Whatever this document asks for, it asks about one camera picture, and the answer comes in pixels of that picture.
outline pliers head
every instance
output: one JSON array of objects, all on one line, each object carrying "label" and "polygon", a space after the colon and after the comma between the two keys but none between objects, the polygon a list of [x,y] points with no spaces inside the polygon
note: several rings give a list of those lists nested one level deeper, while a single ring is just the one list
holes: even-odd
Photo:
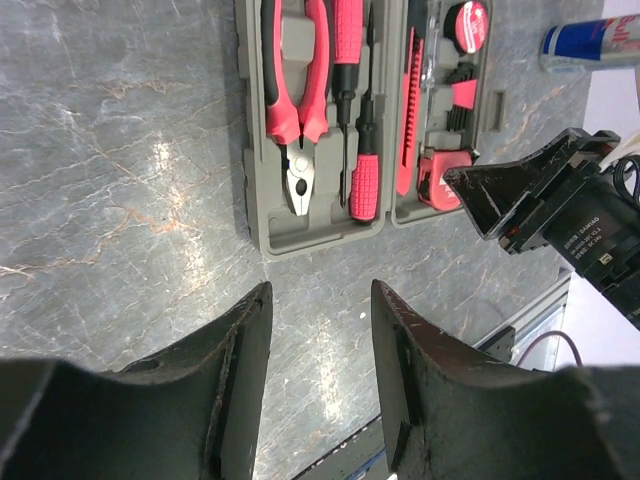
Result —
[{"label": "pliers head", "polygon": [[313,182],[316,176],[314,165],[314,145],[307,141],[293,142],[286,147],[287,150],[287,193],[297,216],[309,213],[309,202],[313,191]]}]

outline can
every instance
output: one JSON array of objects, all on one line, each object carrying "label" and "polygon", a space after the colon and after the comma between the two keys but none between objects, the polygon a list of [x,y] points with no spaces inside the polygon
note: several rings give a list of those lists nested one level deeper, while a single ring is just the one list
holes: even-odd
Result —
[{"label": "can", "polygon": [[553,73],[640,65],[640,14],[553,27],[542,42],[540,62]]}]

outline tool tray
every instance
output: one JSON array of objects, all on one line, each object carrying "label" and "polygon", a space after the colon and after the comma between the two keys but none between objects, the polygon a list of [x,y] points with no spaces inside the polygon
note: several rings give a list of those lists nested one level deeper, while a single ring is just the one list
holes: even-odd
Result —
[{"label": "tool tray", "polygon": [[[245,193],[251,238],[260,252],[270,260],[284,260],[346,242],[373,237],[385,224],[387,215],[395,227],[408,227],[438,215],[418,195],[418,156],[424,150],[474,151],[482,129],[499,130],[504,107],[501,92],[483,96],[491,26],[484,46],[474,54],[461,55],[452,40],[439,35],[438,57],[434,68],[435,84],[421,91],[416,158],[413,178],[406,195],[396,191],[398,159],[402,144],[403,78],[406,63],[407,18],[409,1],[371,0],[375,19],[373,57],[373,100],[378,132],[379,195],[373,221],[354,220],[349,204],[340,206],[343,168],[343,132],[337,124],[337,111],[328,95],[329,131],[320,137],[315,149],[315,183],[308,214],[296,216],[285,195],[283,159],[280,147],[266,135],[260,9],[261,0],[236,0],[236,23],[239,36],[239,70],[247,80],[247,128],[249,145],[244,151]],[[427,9],[436,8],[437,0],[426,0]],[[306,69],[313,58],[314,24],[304,13],[303,0],[283,0],[282,57],[286,82],[294,104],[298,105],[305,89]],[[363,30],[368,21],[369,0],[365,0]],[[444,25],[449,8],[459,0],[439,2],[440,25]],[[482,2],[492,18],[492,5]],[[425,48],[430,32],[426,34]],[[460,63],[472,65],[478,80],[473,110],[460,112],[453,107],[448,79]],[[348,151],[348,191],[351,172],[356,168],[358,132],[355,122],[360,115],[360,98],[368,86],[369,48],[366,33],[359,69],[357,97],[351,104]],[[485,105],[490,97],[491,105]]]}]

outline black cable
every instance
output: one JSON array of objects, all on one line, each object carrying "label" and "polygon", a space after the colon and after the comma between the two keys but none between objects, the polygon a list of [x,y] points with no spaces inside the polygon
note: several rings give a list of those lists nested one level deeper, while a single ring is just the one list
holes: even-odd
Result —
[{"label": "black cable", "polygon": [[566,333],[561,332],[560,330],[551,330],[549,332],[543,333],[538,338],[536,338],[533,342],[531,342],[531,344],[527,347],[527,349],[524,351],[524,353],[518,359],[518,363],[516,363],[516,367],[519,367],[520,365],[522,365],[524,360],[529,356],[529,354],[535,348],[536,345],[538,345],[545,338],[549,338],[549,337],[562,337],[562,338],[564,338],[565,341],[569,344],[569,348],[571,349],[571,353],[573,353],[573,358],[576,361],[576,365],[579,366],[579,367],[582,366],[582,357],[580,356],[580,352],[578,351],[578,347],[576,347],[576,344],[571,339],[571,337],[569,335],[567,335]]},{"label": "black cable", "polygon": [[[632,172],[635,173],[636,178],[633,193],[630,193],[626,185],[626,178],[629,178],[629,173]],[[640,155],[631,155],[618,160],[613,169],[613,186],[622,198],[640,205]]]}]

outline gray marble surface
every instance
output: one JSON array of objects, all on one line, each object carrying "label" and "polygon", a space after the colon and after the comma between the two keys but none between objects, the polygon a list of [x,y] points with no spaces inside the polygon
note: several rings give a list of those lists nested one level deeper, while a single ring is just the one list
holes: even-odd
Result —
[{"label": "gray marble surface", "polygon": [[[535,62],[550,25],[600,0],[496,0],[489,88],[508,90],[493,161],[580,126],[588,78]],[[0,15],[0,355],[119,369],[274,284],[256,464],[286,479],[374,417],[369,286],[477,340],[557,278],[464,215],[282,263],[250,243],[244,85],[232,0],[8,0]]]}]

